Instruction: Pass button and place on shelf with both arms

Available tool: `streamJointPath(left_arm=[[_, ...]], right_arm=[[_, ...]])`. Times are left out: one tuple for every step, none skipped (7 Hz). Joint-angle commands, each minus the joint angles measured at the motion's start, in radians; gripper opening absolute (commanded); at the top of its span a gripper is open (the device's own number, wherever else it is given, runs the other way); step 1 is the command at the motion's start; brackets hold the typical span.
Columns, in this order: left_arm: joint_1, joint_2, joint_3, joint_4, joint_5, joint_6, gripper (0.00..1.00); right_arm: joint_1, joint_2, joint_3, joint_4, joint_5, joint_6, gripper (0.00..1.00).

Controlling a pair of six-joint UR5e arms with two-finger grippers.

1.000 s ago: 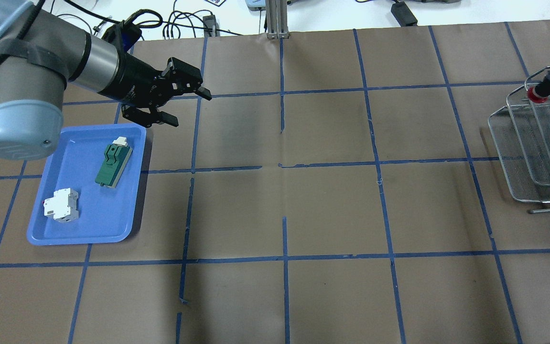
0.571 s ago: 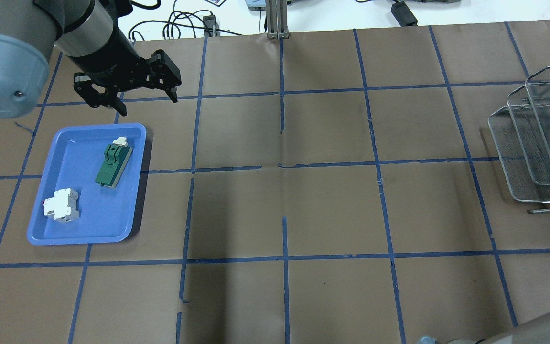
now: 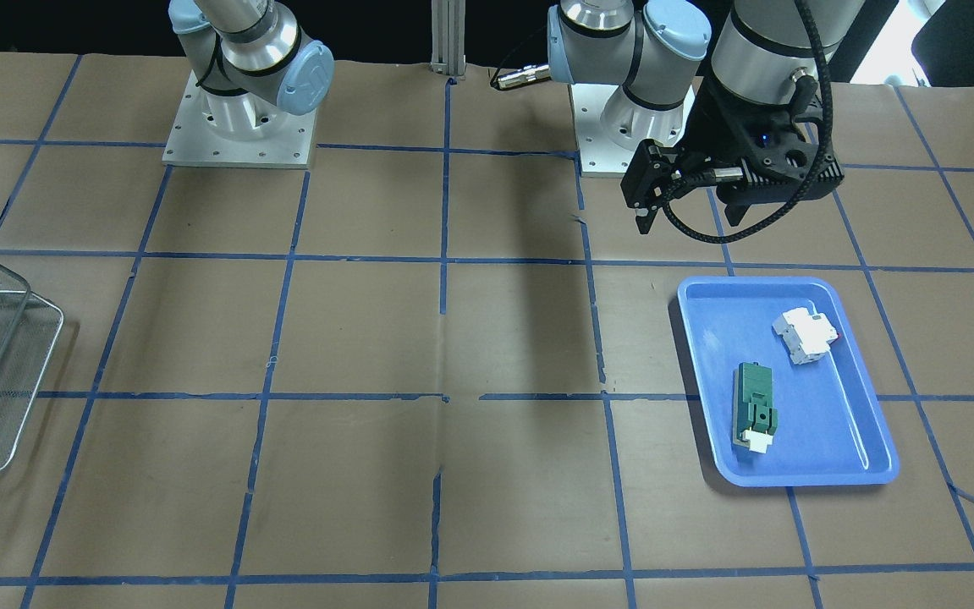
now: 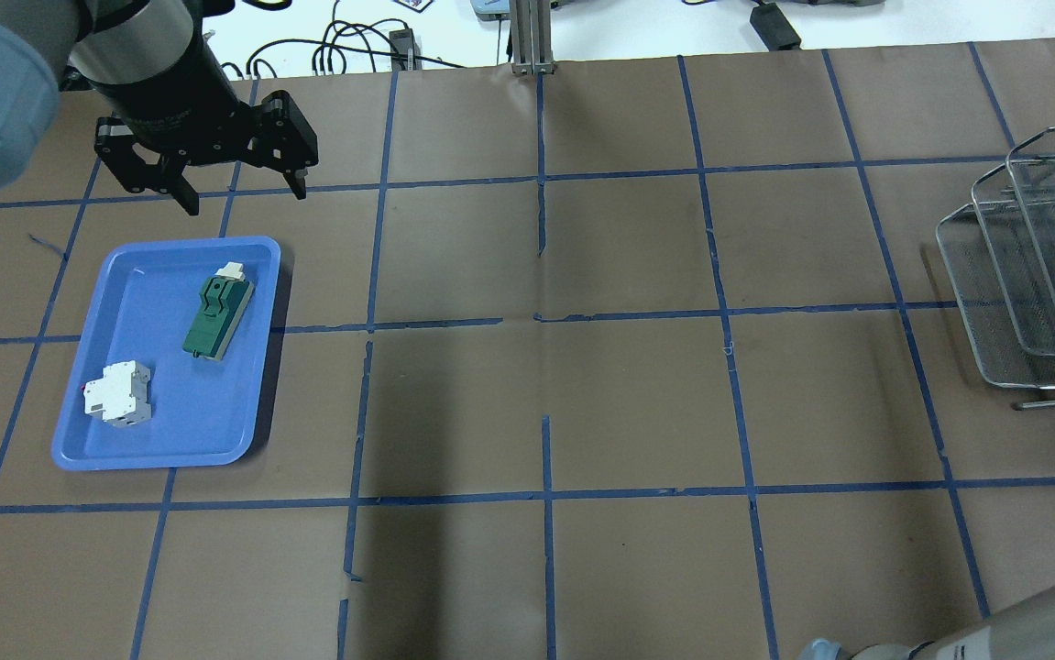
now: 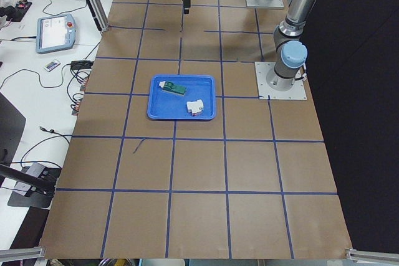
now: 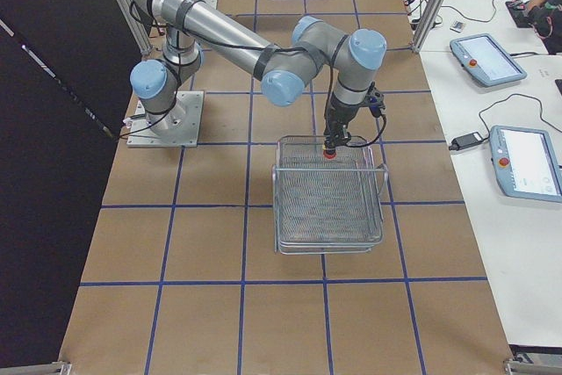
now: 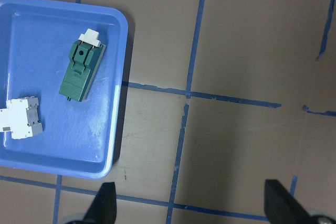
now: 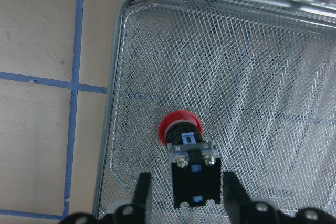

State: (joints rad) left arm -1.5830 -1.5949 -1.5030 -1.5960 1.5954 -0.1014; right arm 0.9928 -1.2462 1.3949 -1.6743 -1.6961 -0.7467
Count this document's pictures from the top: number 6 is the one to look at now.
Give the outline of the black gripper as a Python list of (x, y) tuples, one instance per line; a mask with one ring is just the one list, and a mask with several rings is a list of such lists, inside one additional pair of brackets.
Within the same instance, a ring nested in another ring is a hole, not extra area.
[(351, 140), (348, 126), (351, 120), (356, 117), (358, 109), (364, 105), (360, 102), (355, 105), (348, 105), (340, 101), (335, 94), (329, 96), (324, 118), (326, 127), (324, 130), (324, 149), (333, 150), (336, 147), (347, 146)]

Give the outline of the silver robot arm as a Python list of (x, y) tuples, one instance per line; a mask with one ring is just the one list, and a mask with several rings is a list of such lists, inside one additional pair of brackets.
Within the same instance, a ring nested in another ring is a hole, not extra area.
[(362, 107), (385, 117), (384, 100), (374, 77), (386, 52), (382, 34), (359, 29), (352, 34), (321, 19), (304, 16), (282, 48), (217, 11), (206, 0), (133, 0), (167, 39), (160, 60), (137, 64), (133, 90), (148, 116), (162, 120), (175, 107), (174, 91), (201, 66), (200, 43), (215, 50), (260, 81), (262, 93), (277, 106), (291, 105), (325, 66), (330, 85), (325, 105), (324, 153), (333, 157), (351, 144), (348, 125)]

